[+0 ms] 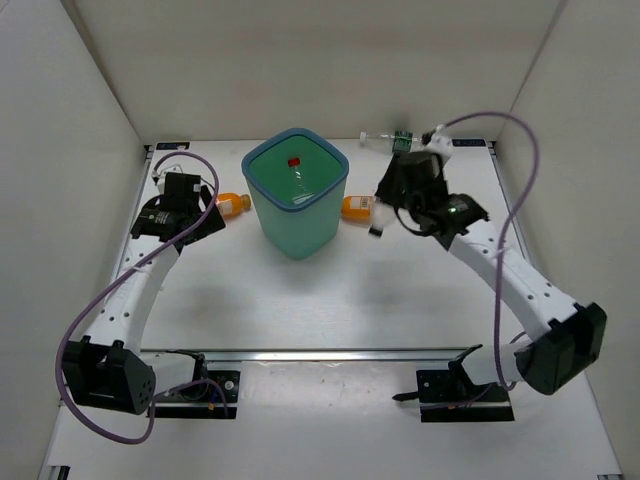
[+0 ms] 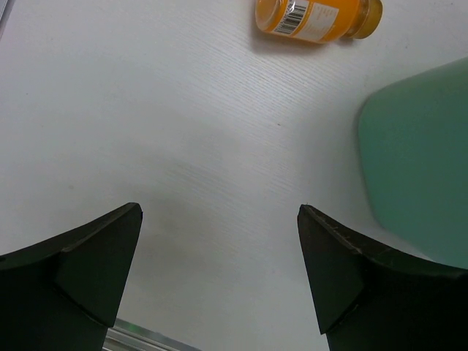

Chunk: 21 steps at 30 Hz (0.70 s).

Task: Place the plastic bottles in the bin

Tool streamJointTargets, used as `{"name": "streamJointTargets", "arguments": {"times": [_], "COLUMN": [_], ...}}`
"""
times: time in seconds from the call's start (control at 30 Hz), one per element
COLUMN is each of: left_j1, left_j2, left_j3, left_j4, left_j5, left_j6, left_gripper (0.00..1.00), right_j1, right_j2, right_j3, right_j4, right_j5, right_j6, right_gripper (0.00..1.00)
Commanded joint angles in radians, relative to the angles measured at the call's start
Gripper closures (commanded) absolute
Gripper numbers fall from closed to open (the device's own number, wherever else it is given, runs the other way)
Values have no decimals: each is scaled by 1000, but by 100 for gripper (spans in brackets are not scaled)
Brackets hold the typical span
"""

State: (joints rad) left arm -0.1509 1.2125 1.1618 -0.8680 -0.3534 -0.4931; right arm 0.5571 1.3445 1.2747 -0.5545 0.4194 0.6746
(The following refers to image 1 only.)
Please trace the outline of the black-label clear bottle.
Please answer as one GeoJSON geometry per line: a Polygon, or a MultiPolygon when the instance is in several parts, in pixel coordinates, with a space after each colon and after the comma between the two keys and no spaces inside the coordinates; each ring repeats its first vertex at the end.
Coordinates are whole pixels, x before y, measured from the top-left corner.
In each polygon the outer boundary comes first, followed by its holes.
{"type": "Polygon", "coordinates": [[[371,206],[369,234],[380,238],[384,230],[396,220],[395,210],[392,206],[376,198],[371,206]]]}

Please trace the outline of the red-label clear water bottle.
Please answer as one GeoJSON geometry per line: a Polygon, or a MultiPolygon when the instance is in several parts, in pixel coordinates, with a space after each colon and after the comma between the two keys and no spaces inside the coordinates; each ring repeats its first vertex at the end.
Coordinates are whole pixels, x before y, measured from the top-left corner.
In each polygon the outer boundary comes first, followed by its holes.
{"type": "Polygon", "coordinates": [[[309,197],[312,197],[314,192],[307,185],[305,176],[303,175],[300,166],[301,160],[299,157],[290,158],[287,161],[289,171],[292,178],[292,195],[291,201],[294,204],[305,202],[309,197]]]}

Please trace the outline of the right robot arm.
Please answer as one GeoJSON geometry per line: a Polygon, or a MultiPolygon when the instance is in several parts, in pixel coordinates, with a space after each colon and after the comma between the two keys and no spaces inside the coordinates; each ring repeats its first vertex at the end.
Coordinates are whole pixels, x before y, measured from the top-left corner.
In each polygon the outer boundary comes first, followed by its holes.
{"type": "Polygon", "coordinates": [[[606,313],[596,303],[579,304],[506,247],[485,209],[467,194],[449,192],[443,166],[436,153],[394,154],[375,193],[370,232],[380,236],[406,211],[417,225],[412,234],[434,238],[470,267],[519,321],[525,340],[476,345],[450,361],[455,396],[470,400],[499,382],[524,382],[552,395],[598,359],[606,313]]]}

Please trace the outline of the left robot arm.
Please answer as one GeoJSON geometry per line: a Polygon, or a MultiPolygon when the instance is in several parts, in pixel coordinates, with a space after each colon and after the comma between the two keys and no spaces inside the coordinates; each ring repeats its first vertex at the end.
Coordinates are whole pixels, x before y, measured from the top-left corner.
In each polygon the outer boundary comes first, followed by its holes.
{"type": "Polygon", "coordinates": [[[200,176],[161,175],[158,195],[141,208],[122,265],[127,279],[109,293],[82,338],[62,355],[64,383],[78,405],[139,415],[152,399],[177,389],[186,399],[206,395],[210,377],[204,357],[184,350],[144,355],[145,325],[164,279],[183,248],[219,230],[218,211],[200,176]]]}

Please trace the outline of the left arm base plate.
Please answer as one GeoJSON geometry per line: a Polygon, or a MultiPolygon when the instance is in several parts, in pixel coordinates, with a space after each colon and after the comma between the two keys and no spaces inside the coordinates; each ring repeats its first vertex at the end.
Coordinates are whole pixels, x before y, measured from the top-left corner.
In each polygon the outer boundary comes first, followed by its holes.
{"type": "Polygon", "coordinates": [[[224,407],[220,392],[212,385],[200,384],[179,393],[165,396],[156,403],[156,419],[234,420],[238,412],[241,390],[239,362],[205,363],[208,378],[224,393],[224,407]]]}

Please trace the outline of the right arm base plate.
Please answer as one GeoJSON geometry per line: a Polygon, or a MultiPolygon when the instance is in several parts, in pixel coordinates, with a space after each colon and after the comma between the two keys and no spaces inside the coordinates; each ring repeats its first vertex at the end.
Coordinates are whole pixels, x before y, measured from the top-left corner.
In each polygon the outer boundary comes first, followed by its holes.
{"type": "Polygon", "coordinates": [[[395,394],[395,402],[417,401],[422,423],[489,423],[515,420],[508,393],[496,384],[476,386],[449,370],[417,370],[417,387],[395,394]]]}

